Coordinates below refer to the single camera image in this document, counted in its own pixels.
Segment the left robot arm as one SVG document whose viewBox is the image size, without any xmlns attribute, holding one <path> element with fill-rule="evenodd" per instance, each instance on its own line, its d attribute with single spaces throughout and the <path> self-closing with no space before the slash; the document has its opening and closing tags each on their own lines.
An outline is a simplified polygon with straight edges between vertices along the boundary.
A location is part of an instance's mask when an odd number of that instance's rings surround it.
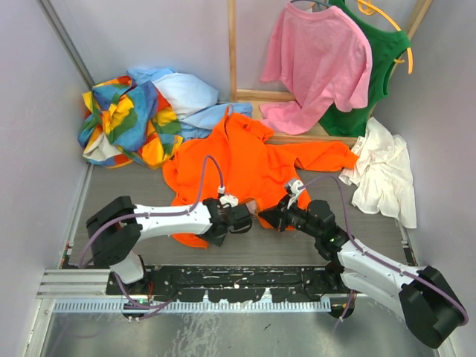
<svg viewBox="0 0 476 357">
<path fill-rule="evenodd" d="M 251 226 L 248 207 L 230 195 L 173 207 L 135 205 L 130 197 L 120 196 L 86 222 L 92 262 L 110 268 L 133 295 L 145 292 L 150 282 L 144 261 L 133 251 L 138 242 L 192 234 L 221 246 L 227 234 L 246 233 Z"/>
</svg>

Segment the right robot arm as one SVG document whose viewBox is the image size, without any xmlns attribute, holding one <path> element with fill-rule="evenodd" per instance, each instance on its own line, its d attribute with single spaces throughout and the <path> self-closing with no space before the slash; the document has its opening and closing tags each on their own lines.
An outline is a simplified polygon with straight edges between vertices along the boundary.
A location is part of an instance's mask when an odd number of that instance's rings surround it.
<svg viewBox="0 0 476 357">
<path fill-rule="evenodd" d="M 440 271 L 398 263 L 355 239 L 335 221 L 329 204 L 314 200 L 305 209 L 278 205 L 259 214 L 277 231 L 294 228 L 315 239 L 328 261 L 327 286 L 336 293 L 361 292 L 402 318 L 424 345 L 437 349 L 469 316 Z"/>
</svg>

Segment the orange zip jacket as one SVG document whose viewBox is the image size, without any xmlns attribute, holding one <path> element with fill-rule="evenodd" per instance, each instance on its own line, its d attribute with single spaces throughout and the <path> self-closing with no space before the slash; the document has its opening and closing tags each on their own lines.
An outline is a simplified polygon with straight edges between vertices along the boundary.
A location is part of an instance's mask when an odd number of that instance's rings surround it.
<svg viewBox="0 0 476 357">
<path fill-rule="evenodd" d="M 273 130 L 258 120 L 226 112 L 207 138 L 182 144 L 163 166 L 164 180 L 175 192 L 173 205 L 213 198 L 220 184 L 258 210 L 275 206 L 297 171 L 337 172 L 354 168 L 358 156 L 340 142 L 268 143 Z"/>
</svg>

